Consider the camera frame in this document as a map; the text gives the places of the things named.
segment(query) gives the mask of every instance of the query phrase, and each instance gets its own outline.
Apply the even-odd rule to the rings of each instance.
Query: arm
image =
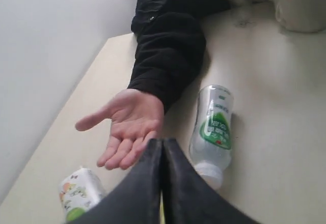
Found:
[[[206,40],[199,19],[228,8],[227,0],[138,0],[128,88],[156,96],[167,112],[200,72]]]

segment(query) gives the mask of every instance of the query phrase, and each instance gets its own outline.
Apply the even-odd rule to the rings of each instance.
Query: green label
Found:
[[[200,128],[200,136],[211,144],[230,150],[230,129],[224,115],[219,112],[208,118]]]

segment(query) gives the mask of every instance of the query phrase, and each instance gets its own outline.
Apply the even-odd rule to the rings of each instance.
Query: white table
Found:
[[[187,153],[199,88],[228,87],[233,161],[221,194],[263,224],[325,223],[326,36],[281,29],[269,4],[256,12],[246,29],[229,13],[203,22],[205,67],[170,110],[163,134]],[[95,166],[109,121],[87,132],[74,123],[127,86],[135,47],[132,34],[107,41],[1,205],[0,223],[61,223],[57,187],[79,165],[95,170],[108,192],[127,174]]]

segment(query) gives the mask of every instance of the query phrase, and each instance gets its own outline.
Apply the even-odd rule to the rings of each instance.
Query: hand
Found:
[[[160,133],[164,107],[151,94],[126,89],[103,108],[78,121],[76,129],[86,131],[105,119],[112,119],[110,138],[97,166],[105,166],[108,170],[118,167],[125,170],[138,160],[148,140]]]

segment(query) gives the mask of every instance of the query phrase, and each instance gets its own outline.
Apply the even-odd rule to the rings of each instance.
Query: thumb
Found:
[[[79,120],[75,124],[75,128],[78,131],[86,131],[93,128],[103,120],[110,119],[111,117],[110,110],[111,110],[110,103],[108,103],[107,105],[99,109],[97,112],[85,116],[84,118]]]

